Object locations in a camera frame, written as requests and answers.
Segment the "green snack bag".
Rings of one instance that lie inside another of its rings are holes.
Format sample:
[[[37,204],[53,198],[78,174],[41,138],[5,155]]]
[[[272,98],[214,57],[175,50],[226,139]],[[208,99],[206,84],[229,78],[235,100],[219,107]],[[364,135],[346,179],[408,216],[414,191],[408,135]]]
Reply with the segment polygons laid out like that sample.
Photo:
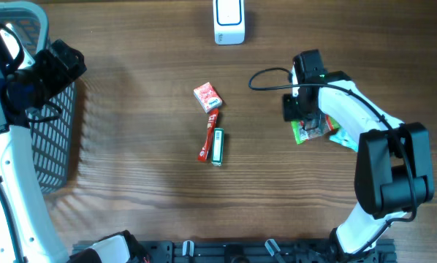
[[[292,131],[294,132],[295,141],[298,145],[341,127],[341,125],[329,115],[323,115],[321,118],[313,119],[312,121],[291,121],[290,123]]]

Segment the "mint wet wipes pack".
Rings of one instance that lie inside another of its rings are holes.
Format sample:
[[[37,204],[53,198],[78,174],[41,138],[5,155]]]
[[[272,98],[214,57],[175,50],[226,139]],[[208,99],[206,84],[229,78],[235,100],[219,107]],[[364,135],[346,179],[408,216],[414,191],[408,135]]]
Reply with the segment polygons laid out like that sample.
[[[336,133],[329,136],[329,139],[343,147],[352,149],[354,152],[358,151],[358,144],[350,137],[344,128],[339,128]]]

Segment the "green chewing gum pack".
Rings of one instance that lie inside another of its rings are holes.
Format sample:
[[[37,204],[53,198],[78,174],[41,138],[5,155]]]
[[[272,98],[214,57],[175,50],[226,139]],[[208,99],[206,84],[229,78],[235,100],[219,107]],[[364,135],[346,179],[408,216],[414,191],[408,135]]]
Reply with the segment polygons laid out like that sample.
[[[223,150],[224,150],[224,130],[221,128],[215,128],[213,134],[213,152],[211,162],[213,166],[221,166],[223,162]]]

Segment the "red small box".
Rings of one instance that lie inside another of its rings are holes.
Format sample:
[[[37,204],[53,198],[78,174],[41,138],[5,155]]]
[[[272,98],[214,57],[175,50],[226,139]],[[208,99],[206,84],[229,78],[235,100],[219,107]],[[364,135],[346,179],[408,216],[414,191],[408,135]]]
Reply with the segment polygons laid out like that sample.
[[[223,103],[221,97],[210,83],[205,83],[193,90],[194,96],[206,113],[220,107]]]

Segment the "red drink mix sachet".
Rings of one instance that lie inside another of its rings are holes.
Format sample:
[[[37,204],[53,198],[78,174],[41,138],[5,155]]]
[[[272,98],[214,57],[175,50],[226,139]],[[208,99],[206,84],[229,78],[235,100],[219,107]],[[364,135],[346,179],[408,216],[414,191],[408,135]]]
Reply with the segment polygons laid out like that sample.
[[[207,161],[208,152],[209,152],[210,147],[212,145],[213,131],[216,127],[218,116],[219,116],[218,109],[213,109],[210,111],[210,115],[208,117],[208,124],[207,124],[206,141],[205,141],[205,144],[203,145],[201,151],[199,152],[199,155],[197,157],[198,161],[201,161],[201,162]]]

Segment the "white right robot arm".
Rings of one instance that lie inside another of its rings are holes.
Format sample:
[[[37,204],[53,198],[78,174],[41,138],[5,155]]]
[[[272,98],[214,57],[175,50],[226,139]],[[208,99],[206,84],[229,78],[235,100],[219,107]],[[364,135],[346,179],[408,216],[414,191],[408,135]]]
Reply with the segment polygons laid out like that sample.
[[[357,146],[354,191],[357,204],[330,234],[334,261],[369,254],[394,223],[415,219],[434,195],[428,130],[404,123],[364,96],[344,72],[328,72],[318,50],[293,58],[292,93],[283,97],[284,120],[304,134],[323,132],[334,119]]]

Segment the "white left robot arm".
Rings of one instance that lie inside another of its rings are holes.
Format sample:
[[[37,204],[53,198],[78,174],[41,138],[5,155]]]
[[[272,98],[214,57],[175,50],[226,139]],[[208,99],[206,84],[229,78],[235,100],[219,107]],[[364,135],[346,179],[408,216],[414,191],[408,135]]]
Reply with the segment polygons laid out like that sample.
[[[149,262],[149,253],[127,230],[103,237],[69,255],[48,214],[37,180],[29,110],[52,107],[57,121],[62,109],[52,98],[85,71],[83,54],[58,39],[23,67],[25,52],[12,56],[0,23],[0,262]]]

